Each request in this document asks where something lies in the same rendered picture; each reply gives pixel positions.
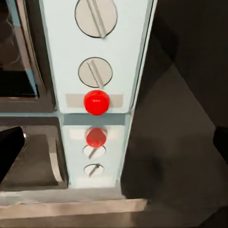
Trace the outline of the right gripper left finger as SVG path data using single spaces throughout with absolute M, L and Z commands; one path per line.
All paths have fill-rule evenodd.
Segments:
M 0 183 L 25 144 L 21 127 L 0 132 Z

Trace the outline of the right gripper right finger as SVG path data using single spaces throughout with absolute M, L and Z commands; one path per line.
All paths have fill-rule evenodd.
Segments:
M 228 164 L 228 128 L 221 126 L 216 128 L 213 144 Z

